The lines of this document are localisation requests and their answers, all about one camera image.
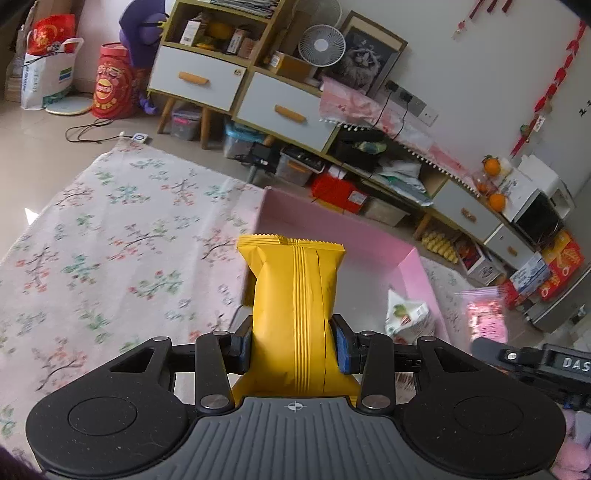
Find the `white shopping bag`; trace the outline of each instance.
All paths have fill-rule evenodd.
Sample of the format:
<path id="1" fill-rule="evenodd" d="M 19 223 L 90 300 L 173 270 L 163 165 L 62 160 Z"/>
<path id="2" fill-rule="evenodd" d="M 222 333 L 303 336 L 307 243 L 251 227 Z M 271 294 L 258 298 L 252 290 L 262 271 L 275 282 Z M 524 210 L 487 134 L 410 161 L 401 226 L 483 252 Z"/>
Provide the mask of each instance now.
<path id="1" fill-rule="evenodd" d="M 66 46 L 72 44 L 76 45 L 76 50 L 66 53 Z M 76 54 L 83 44 L 82 38 L 69 38 L 57 51 L 44 56 L 27 53 L 22 70 L 22 108 L 41 110 L 67 95 L 74 79 Z"/>

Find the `yellow snack bag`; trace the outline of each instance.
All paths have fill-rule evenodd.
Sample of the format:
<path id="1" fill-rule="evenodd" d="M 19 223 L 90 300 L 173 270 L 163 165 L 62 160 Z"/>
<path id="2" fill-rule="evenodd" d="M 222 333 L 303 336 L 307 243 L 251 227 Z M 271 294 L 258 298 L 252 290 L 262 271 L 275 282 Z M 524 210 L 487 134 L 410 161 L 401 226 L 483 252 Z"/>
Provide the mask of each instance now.
<path id="1" fill-rule="evenodd" d="M 359 383 L 339 371 L 330 331 L 342 245 L 280 235 L 244 235 L 238 251 L 256 276 L 249 371 L 232 392 L 351 397 Z"/>

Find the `white drawer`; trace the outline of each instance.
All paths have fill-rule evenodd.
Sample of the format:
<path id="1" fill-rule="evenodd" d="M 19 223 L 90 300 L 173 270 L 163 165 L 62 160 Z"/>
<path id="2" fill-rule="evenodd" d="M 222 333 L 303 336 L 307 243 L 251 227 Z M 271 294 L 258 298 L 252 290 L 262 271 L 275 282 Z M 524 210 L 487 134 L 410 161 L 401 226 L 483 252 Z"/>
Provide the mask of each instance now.
<path id="1" fill-rule="evenodd" d="M 481 242 L 501 224 L 492 212 L 451 180 L 437 192 L 433 207 Z"/>
<path id="2" fill-rule="evenodd" d="M 516 270 L 523 267 L 534 254 L 530 246 L 506 225 L 496 229 L 485 245 Z"/>
<path id="3" fill-rule="evenodd" d="M 311 93 L 255 73 L 236 118 L 321 151 L 335 126 L 320 122 L 319 107 Z"/>
<path id="4" fill-rule="evenodd" d="M 228 111 L 245 71 L 244 67 L 199 53 L 160 47 L 149 88 Z M 204 80 L 203 85 L 196 83 Z"/>

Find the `pink cloth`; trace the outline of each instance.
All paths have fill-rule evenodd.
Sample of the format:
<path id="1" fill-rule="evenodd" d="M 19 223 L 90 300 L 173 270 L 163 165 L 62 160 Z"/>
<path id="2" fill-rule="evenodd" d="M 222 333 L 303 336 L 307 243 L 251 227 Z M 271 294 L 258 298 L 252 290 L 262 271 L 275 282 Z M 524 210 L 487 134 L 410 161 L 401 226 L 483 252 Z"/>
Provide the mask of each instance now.
<path id="1" fill-rule="evenodd" d="M 380 116 L 383 106 L 363 93 L 326 76 L 323 77 L 323 83 L 324 88 L 320 100 L 320 116 L 322 118 L 364 128 L 373 126 L 377 121 L 376 128 L 389 137 L 396 138 L 402 145 L 420 153 L 428 162 L 478 194 L 470 171 L 446 153 L 426 133 L 421 132 L 409 122 L 404 124 L 404 129 L 401 131 L 402 118 L 391 108 L 386 107 Z"/>

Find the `red box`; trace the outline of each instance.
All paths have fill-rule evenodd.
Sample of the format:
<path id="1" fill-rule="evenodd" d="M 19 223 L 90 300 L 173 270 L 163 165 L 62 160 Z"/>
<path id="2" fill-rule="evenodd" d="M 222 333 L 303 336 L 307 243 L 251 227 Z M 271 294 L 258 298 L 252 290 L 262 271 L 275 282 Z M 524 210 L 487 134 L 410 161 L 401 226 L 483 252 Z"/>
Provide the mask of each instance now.
<path id="1" fill-rule="evenodd" d="M 561 290 L 574 271 L 583 263 L 579 244 L 562 230 L 556 235 L 553 244 L 542 252 L 544 261 L 550 267 L 552 276 L 538 289 L 542 300 L 551 300 Z"/>
<path id="2" fill-rule="evenodd" d="M 352 213 L 359 213 L 368 196 L 347 180 L 322 173 L 312 183 L 312 196 Z"/>

